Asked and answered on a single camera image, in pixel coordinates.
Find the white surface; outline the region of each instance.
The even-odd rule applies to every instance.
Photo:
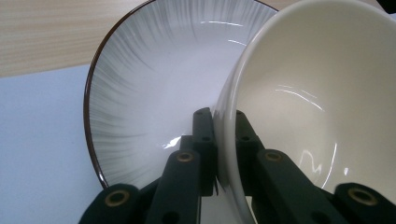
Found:
[[[0,78],[0,223],[78,223],[102,189],[82,122],[88,68]]]
[[[396,202],[396,22],[357,1],[303,1],[269,20],[219,98],[215,131],[230,188],[235,109],[317,186],[357,182]]]

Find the light blue surface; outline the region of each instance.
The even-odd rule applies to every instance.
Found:
[[[0,223],[78,223],[102,189],[83,127],[88,69],[0,78]]]

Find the wooden table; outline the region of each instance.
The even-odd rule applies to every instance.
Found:
[[[144,1],[0,0],[0,77],[90,63],[111,27]],[[281,10],[298,0],[262,1]]]

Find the ceramic bowl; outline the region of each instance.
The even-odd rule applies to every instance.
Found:
[[[318,187],[357,182],[396,202],[395,40],[396,21],[358,1],[302,1],[264,24],[215,114],[221,183],[237,206],[236,109]]]
[[[93,58],[84,100],[102,185],[141,189],[160,177],[180,136],[191,134],[193,112],[214,107],[246,45],[275,14],[254,0],[158,0],[122,18]]]

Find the plate rim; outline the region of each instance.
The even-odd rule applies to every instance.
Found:
[[[98,49],[96,50],[91,65],[90,65],[90,70],[88,72],[87,75],[87,79],[86,79],[86,84],[85,84],[85,89],[84,89],[84,100],[83,100],[83,123],[84,123],[84,133],[85,133],[85,138],[86,138],[86,143],[87,143],[87,147],[88,147],[88,151],[90,154],[90,158],[91,158],[91,162],[92,162],[92,166],[94,168],[94,171],[99,179],[99,182],[102,185],[103,189],[106,189],[108,187],[110,187],[110,185],[107,183],[106,181],[106,177],[102,171],[102,167],[99,164],[99,160],[97,158],[96,155],[96,151],[93,145],[93,139],[92,139],[92,132],[91,132],[91,122],[90,122],[90,96],[91,96],[91,86],[92,86],[92,79],[93,79],[93,73],[96,67],[96,64],[99,60],[99,57],[102,54],[102,51],[106,45],[106,43],[108,42],[108,40],[110,39],[111,36],[113,36],[113,34],[116,32],[116,30],[127,20],[129,19],[131,16],[133,16],[137,11],[139,11],[140,9],[142,9],[143,7],[156,2],[158,0],[148,0],[146,2],[143,2],[142,4],[140,4],[139,6],[135,7],[134,9],[132,9],[131,11],[129,11],[126,15],[124,15],[106,34],[106,36],[104,37],[104,39],[102,40],[102,42],[100,43]],[[274,10],[276,13],[278,12],[278,9],[271,7],[269,5],[267,5],[264,2],[261,2],[259,0],[239,0],[239,1],[252,1],[252,2],[257,2],[259,4],[262,4],[263,6],[269,7],[272,10]]]

